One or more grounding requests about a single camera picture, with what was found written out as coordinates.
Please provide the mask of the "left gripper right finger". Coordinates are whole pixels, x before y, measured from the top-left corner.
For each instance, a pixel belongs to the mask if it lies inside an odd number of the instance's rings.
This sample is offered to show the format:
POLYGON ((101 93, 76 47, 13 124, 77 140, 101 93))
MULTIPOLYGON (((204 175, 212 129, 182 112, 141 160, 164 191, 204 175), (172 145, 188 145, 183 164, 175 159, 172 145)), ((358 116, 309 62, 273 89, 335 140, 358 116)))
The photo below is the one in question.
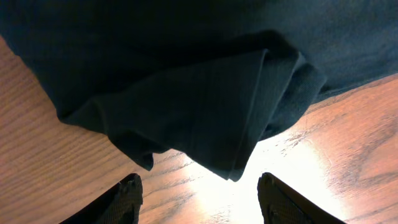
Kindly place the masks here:
POLYGON ((257 191, 265 224, 345 224, 270 172, 259 178, 257 191))

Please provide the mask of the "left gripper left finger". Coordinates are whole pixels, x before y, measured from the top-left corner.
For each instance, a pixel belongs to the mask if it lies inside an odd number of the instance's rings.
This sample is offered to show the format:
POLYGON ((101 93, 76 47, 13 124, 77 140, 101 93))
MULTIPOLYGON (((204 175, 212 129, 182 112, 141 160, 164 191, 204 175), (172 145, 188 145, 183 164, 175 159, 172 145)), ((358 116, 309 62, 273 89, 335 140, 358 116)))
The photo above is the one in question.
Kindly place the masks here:
POLYGON ((138 224, 142 204, 142 180, 132 173, 61 224, 138 224))

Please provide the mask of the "black t-shirt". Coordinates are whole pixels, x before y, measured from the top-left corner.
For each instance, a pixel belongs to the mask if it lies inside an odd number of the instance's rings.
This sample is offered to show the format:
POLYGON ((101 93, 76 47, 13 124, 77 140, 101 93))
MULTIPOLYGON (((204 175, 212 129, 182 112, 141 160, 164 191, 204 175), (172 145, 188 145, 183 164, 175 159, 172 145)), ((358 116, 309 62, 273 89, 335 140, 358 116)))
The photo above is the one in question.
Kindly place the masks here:
POLYGON ((397 72, 396 1, 3 0, 1 36, 61 122, 235 181, 310 105, 397 72))

